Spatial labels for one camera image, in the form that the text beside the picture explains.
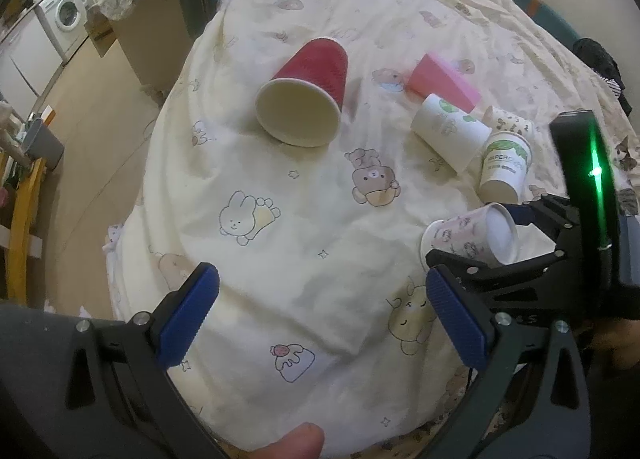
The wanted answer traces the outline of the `right hand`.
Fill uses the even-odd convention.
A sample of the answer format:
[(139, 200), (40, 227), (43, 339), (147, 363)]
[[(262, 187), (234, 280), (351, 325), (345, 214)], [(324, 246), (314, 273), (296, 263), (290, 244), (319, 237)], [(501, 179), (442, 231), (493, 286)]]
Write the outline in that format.
[(618, 319), (582, 333), (589, 349), (608, 355), (620, 369), (639, 367), (640, 321)]

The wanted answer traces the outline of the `left hand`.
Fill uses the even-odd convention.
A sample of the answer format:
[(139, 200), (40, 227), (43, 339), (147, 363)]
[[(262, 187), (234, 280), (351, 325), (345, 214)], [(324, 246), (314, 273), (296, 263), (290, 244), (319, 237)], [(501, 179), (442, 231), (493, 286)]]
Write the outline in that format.
[(324, 432), (313, 423), (299, 424), (291, 432), (268, 446), (251, 451), (250, 459), (318, 459), (324, 444)]

